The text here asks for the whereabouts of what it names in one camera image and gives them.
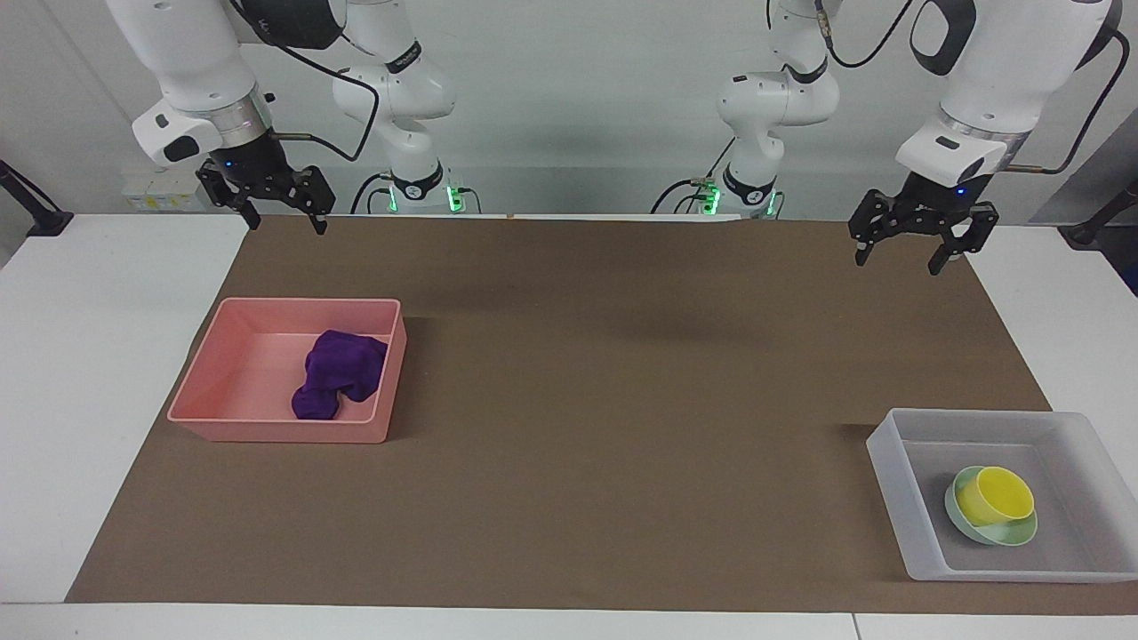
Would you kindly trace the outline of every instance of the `light green bowl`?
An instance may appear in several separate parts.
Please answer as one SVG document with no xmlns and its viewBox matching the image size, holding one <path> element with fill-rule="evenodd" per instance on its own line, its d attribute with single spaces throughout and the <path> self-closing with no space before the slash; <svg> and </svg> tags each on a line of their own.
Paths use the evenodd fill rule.
<svg viewBox="0 0 1138 640">
<path fill-rule="evenodd" d="M 945 491 L 945 510 L 948 511 L 948 519 L 970 540 L 990 547 L 1023 547 L 1036 538 L 1039 531 L 1039 516 L 1032 512 L 1030 516 L 1009 523 L 997 525 L 974 526 L 964 517 L 960 506 L 956 503 L 956 492 L 980 473 L 983 467 L 967 467 L 956 474 L 956 479 L 951 486 Z"/>
</svg>

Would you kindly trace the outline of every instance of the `purple cloth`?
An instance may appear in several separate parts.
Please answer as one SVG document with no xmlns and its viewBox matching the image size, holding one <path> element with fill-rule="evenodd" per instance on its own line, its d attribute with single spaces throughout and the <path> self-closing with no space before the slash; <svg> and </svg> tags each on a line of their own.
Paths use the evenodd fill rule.
<svg viewBox="0 0 1138 640">
<path fill-rule="evenodd" d="M 292 394 L 292 412 L 300 420 L 331 420 L 340 408 L 339 394 L 363 402 L 379 389 L 387 345 L 364 336 L 324 331 L 304 361 L 308 374 Z"/>
</svg>

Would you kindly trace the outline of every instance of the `pink plastic container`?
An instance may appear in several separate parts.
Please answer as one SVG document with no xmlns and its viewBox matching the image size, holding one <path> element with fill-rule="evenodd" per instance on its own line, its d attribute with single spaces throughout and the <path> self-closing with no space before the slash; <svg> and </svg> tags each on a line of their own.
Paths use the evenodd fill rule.
<svg viewBox="0 0 1138 640">
<path fill-rule="evenodd" d="M 297 420 L 304 359 L 329 329 L 388 345 L 379 391 L 362 403 L 341 396 L 335 420 Z M 214 442 L 384 442 L 406 343 L 396 300 L 226 298 L 167 417 Z"/>
</svg>

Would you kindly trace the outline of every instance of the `yellow cup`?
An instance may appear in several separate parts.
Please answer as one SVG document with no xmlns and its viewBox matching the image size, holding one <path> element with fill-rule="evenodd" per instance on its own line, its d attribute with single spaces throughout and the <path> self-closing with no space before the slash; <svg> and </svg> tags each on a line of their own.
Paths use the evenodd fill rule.
<svg viewBox="0 0 1138 640">
<path fill-rule="evenodd" d="M 1036 497 L 1023 478 L 1004 467 L 984 467 L 956 493 L 960 512 L 974 526 L 1026 518 L 1036 511 Z"/>
</svg>

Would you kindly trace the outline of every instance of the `brown table mat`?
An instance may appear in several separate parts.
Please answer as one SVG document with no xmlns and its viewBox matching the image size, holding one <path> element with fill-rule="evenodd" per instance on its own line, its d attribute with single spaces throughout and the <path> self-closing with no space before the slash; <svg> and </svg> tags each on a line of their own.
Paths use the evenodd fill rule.
<svg viewBox="0 0 1138 640">
<path fill-rule="evenodd" d="M 159 418 L 68 601 L 1138 614 L 1138 583 L 906 576 L 873 425 L 1048 409 L 934 246 L 857 269 L 841 224 L 269 219 L 218 300 L 402 300 L 391 440 Z"/>
</svg>

